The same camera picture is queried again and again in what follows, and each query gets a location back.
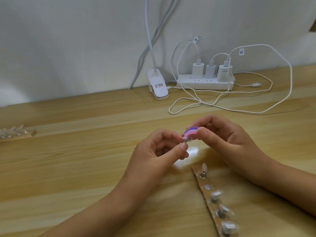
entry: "fingernail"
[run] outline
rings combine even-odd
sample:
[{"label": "fingernail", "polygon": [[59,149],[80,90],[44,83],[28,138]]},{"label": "fingernail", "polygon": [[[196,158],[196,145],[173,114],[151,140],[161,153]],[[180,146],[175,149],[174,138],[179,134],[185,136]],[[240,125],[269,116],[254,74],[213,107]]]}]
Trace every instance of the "fingernail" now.
[{"label": "fingernail", "polygon": [[186,151],[189,146],[187,143],[183,143],[180,147],[181,147],[181,150]]},{"label": "fingernail", "polygon": [[200,130],[199,133],[200,133],[201,137],[206,137],[208,135],[206,129],[201,128],[201,129],[198,129],[198,130]]}]

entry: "power strip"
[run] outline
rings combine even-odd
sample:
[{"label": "power strip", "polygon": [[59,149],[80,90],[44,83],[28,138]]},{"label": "power strip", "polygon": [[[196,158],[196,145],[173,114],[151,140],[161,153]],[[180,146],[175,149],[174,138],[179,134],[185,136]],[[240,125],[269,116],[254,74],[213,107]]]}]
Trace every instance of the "power strip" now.
[{"label": "power strip", "polygon": [[196,90],[229,90],[233,89],[235,77],[231,77],[232,81],[229,82],[218,82],[217,77],[212,79],[206,79],[203,75],[202,79],[195,79],[192,74],[179,75],[177,87],[181,88],[180,83],[183,86],[190,87]]}]

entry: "forearm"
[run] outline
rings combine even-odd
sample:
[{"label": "forearm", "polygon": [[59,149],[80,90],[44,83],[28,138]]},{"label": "forearm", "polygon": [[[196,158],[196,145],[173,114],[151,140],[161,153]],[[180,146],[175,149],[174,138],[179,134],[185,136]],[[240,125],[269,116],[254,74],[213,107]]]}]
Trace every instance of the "forearm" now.
[{"label": "forearm", "polygon": [[316,175],[270,159],[259,185],[316,216]]},{"label": "forearm", "polygon": [[139,205],[140,202],[129,198],[129,194],[119,184],[106,197],[40,237],[111,236],[133,215]]}]

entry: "barcode sticker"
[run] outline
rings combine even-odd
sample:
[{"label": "barcode sticker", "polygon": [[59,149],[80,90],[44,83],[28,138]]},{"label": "barcode sticker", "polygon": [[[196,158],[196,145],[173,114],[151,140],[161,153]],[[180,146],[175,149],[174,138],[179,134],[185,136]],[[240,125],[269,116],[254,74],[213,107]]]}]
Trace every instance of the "barcode sticker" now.
[{"label": "barcode sticker", "polygon": [[155,88],[163,87],[163,83],[159,83],[155,85]]},{"label": "barcode sticker", "polygon": [[195,38],[193,39],[193,43],[196,43],[197,41],[198,41],[198,38],[195,37]]},{"label": "barcode sticker", "polygon": [[239,55],[244,55],[244,54],[245,54],[245,49],[244,48],[240,48]]}]

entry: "wooden desk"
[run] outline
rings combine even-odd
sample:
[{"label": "wooden desk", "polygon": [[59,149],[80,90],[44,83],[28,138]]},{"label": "wooden desk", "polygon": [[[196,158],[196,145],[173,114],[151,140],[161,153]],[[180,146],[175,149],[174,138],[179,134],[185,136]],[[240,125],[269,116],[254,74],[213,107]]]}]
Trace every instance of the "wooden desk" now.
[{"label": "wooden desk", "polygon": [[[261,111],[287,95],[287,67],[260,73],[273,80],[270,93],[230,95],[220,104]],[[113,189],[141,139],[158,128],[182,133],[210,111],[242,125],[274,159],[316,173],[316,65],[295,67],[293,76],[292,96],[267,115],[200,106],[173,116],[168,107],[184,92],[171,90],[168,99],[157,101],[148,87],[0,109],[1,127],[24,123],[38,131],[33,138],[0,144],[0,236],[35,236],[67,219]],[[269,84],[248,74],[236,80]],[[201,98],[210,101],[216,95]],[[175,108],[187,104],[183,100]],[[189,143],[188,151],[190,157],[175,163],[117,236],[216,236],[191,171],[192,164],[203,162],[215,186],[225,191],[223,202],[235,211],[240,236],[316,235],[314,217],[231,172],[202,142]]]}]

